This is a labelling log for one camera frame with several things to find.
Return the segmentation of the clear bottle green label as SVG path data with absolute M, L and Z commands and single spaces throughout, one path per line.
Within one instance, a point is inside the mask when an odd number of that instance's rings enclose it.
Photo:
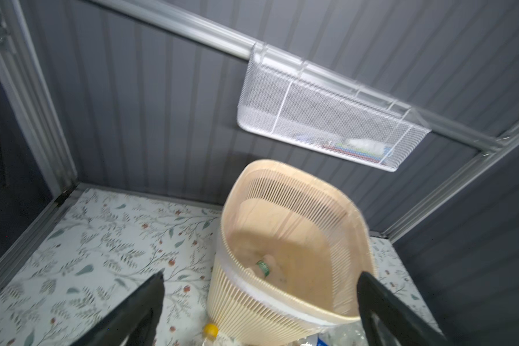
M 258 259 L 258 261 L 252 262 L 252 264 L 246 268 L 246 272 L 272 285 L 286 284 L 282 268 L 272 255 L 264 255 L 260 260 Z

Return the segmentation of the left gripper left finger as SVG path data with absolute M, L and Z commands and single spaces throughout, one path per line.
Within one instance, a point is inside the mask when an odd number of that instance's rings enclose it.
M 164 276 L 163 272 L 159 271 L 73 344 L 154 344 L 164 295 Z

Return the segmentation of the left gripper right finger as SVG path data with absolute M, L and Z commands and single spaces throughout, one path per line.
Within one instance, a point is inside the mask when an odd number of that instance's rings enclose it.
M 387 345 L 378 328 L 384 326 L 392 345 L 451 345 L 372 274 L 362 272 L 357 281 L 360 318 L 369 345 Z

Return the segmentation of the clear bottle blue label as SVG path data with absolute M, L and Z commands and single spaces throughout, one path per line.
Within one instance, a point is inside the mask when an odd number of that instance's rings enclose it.
M 365 332 L 359 323 L 346 324 L 325 332 L 320 332 L 303 339 L 299 339 L 292 345 L 302 346 L 361 346 L 368 345 Z

